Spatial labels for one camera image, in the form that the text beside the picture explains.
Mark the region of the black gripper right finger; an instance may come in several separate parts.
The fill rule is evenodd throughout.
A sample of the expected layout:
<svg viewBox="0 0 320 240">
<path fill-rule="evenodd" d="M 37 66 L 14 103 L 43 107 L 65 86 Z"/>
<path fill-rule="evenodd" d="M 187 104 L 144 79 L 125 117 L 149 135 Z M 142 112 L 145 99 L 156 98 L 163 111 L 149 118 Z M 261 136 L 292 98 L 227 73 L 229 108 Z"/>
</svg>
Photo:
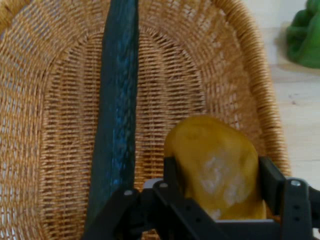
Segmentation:
<svg viewBox="0 0 320 240">
<path fill-rule="evenodd" d="M 280 240 L 313 240 L 320 227 L 320 191 L 305 180 L 285 177 L 268 157 L 259 158 L 261 193 L 273 216 L 280 217 Z"/>
</svg>

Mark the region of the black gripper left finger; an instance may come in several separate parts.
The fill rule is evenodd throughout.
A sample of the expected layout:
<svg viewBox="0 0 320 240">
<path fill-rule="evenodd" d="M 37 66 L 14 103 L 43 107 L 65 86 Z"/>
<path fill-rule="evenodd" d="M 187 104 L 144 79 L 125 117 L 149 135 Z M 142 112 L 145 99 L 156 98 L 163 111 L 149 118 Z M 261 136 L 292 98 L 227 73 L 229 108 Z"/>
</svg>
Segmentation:
<svg viewBox="0 0 320 240">
<path fill-rule="evenodd" d="M 223 240 L 224 232 L 192 199 L 184 198 L 178 184 L 174 157 L 164 158 L 163 180 L 143 191 L 115 191 L 83 240 L 139 240 L 156 230 L 162 240 Z"/>
</svg>

